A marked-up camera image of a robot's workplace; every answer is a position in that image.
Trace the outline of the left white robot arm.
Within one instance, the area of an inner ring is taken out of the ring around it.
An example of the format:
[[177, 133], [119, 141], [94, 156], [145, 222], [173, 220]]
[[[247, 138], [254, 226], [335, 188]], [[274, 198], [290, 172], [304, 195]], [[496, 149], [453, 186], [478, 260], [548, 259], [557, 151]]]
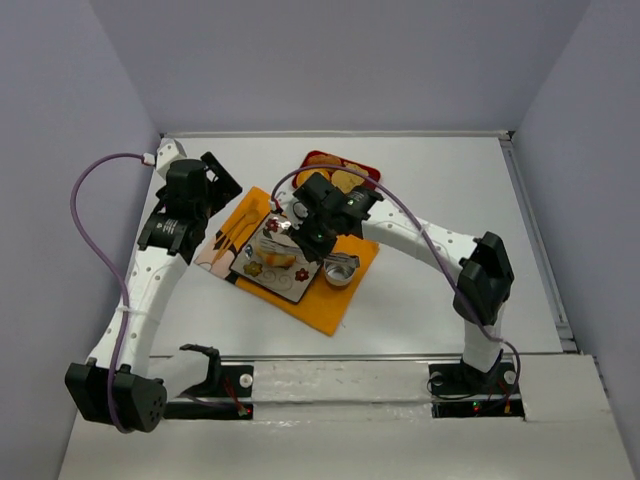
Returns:
[[165, 309], [209, 220], [242, 188], [210, 152], [197, 159], [159, 153], [155, 170], [164, 184], [141, 229], [129, 276], [116, 277], [119, 304], [88, 358], [65, 374], [82, 417], [123, 434], [153, 431], [171, 399], [190, 389], [215, 389], [222, 378], [220, 353], [211, 346], [181, 346], [178, 356], [186, 366], [171, 364], [154, 377], [149, 360]]

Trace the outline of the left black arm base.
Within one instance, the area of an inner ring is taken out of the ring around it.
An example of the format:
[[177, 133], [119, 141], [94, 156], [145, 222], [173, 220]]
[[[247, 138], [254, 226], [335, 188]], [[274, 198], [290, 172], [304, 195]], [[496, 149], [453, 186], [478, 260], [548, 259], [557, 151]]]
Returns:
[[254, 366], [225, 363], [214, 347], [184, 344], [160, 364], [167, 390], [165, 420], [248, 421], [253, 418]]

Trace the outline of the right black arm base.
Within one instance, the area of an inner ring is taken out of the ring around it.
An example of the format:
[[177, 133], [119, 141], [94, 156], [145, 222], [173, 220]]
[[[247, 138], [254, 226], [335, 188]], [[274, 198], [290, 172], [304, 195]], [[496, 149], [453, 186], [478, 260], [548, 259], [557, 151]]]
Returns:
[[485, 376], [461, 361], [429, 366], [425, 387], [436, 419], [525, 418], [516, 368], [503, 361]]

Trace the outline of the pale plain bagel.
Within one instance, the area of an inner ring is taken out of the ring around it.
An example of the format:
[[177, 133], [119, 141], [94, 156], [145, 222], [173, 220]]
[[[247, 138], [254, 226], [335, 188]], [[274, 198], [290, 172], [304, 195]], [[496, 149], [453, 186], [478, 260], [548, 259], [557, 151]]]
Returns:
[[289, 268], [294, 265], [297, 258], [294, 254], [286, 252], [287, 245], [269, 238], [260, 238], [255, 241], [256, 254], [268, 267]]

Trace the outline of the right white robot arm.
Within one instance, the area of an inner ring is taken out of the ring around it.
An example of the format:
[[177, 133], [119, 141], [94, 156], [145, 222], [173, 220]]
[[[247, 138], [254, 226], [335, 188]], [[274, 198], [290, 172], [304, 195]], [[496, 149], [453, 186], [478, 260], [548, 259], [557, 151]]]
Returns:
[[376, 242], [440, 271], [465, 321], [461, 365], [468, 381], [497, 374], [504, 340], [504, 304], [514, 281], [503, 240], [492, 232], [460, 234], [418, 218], [383, 186], [345, 193], [315, 173], [297, 189], [277, 193], [274, 208], [290, 221], [289, 236], [312, 262], [326, 259], [341, 237]]

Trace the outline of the metal serving tongs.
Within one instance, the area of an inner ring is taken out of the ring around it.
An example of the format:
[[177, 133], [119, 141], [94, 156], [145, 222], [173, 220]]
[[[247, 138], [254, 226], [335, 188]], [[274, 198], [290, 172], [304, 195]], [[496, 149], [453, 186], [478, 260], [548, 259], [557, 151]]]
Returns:
[[260, 238], [258, 240], [258, 245], [263, 251], [271, 254], [303, 256], [309, 262], [330, 262], [353, 269], [360, 267], [360, 259], [357, 255], [347, 253], [329, 253], [327, 255], [310, 253], [310, 256], [306, 257], [305, 252], [300, 247], [281, 244], [266, 237]]

